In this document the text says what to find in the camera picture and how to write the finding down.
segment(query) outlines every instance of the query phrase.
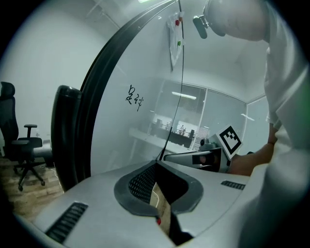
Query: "black curved frame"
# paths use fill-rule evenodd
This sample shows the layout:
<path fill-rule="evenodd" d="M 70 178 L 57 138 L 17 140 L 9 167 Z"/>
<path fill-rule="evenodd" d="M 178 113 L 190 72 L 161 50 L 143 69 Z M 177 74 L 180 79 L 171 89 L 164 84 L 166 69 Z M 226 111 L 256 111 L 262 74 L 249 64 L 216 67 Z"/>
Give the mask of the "black curved frame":
<path fill-rule="evenodd" d="M 149 164 L 123 176 L 114 186 L 114 196 L 120 205 L 134 215 L 157 217 L 156 208 L 149 202 L 140 199 L 132 193 L 130 183 L 133 179 L 143 176 L 149 170 L 155 171 L 154 184 L 157 182 L 167 202 L 171 205 L 171 212 L 175 215 L 191 212 L 203 196 L 202 184 L 195 178 L 188 176 L 161 161 Z"/>
<path fill-rule="evenodd" d="M 75 161 L 79 182 L 91 176 L 93 128 L 103 92 L 114 67 L 139 31 L 155 15 L 177 1 L 163 1 L 133 18 L 106 43 L 91 65 L 81 87 L 82 99 L 76 126 Z"/>

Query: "white wall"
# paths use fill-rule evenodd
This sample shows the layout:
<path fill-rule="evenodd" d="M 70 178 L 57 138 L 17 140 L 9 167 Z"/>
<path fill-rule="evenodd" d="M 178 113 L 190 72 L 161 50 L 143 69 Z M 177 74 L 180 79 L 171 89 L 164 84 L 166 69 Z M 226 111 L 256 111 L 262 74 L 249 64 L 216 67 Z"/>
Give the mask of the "white wall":
<path fill-rule="evenodd" d="M 224 59 L 206 59 L 186 52 L 183 82 L 199 85 L 245 101 L 246 87 L 240 64 Z"/>
<path fill-rule="evenodd" d="M 256 152 L 267 143 L 269 135 L 267 114 L 268 102 L 266 97 L 247 105 L 247 116 L 251 119 L 245 118 L 246 125 L 242 140 L 243 146 L 239 151 L 240 155 Z"/>
<path fill-rule="evenodd" d="M 267 48 L 268 44 L 265 41 L 248 42 L 237 60 L 246 85 L 245 102 L 251 102 L 264 95 Z"/>
<path fill-rule="evenodd" d="M 50 139 L 51 113 L 58 86 L 80 89 L 110 36 L 105 38 L 83 20 L 59 9 L 55 2 L 40 7 L 23 24 L 0 63 L 0 80 L 15 86 L 20 137 L 27 135 L 25 124 L 37 124 L 31 136 L 38 133 L 43 140 Z"/>

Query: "black office chair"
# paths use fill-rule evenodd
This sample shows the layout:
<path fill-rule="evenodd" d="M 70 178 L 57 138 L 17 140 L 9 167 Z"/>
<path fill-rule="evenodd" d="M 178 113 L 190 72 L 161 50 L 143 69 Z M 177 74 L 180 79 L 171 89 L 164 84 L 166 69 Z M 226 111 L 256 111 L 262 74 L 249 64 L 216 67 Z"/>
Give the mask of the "black office chair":
<path fill-rule="evenodd" d="M 28 171 L 32 173 L 41 181 L 41 185 L 45 182 L 41 176 L 34 170 L 34 166 L 45 164 L 45 162 L 34 162 L 33 149 L 42 147 L 42 140 L 40 138 L 30 137 L 31 128 L 37 125 L 24 125 L 28 128 L 27 138 L 18 138 L 18 126 L 15 117 L 15 87 L 11 83 L 1 82 L 0 95 L 0 129 L 2 131 L 5 146 L 5 157 L 11 161 L 18 161 L 18 165 L 14 166 L 14 172 L 17 174 L 17 168 L 23 170 L 18 182 L 18 189 L 23 190 L 23 180 Z"/>

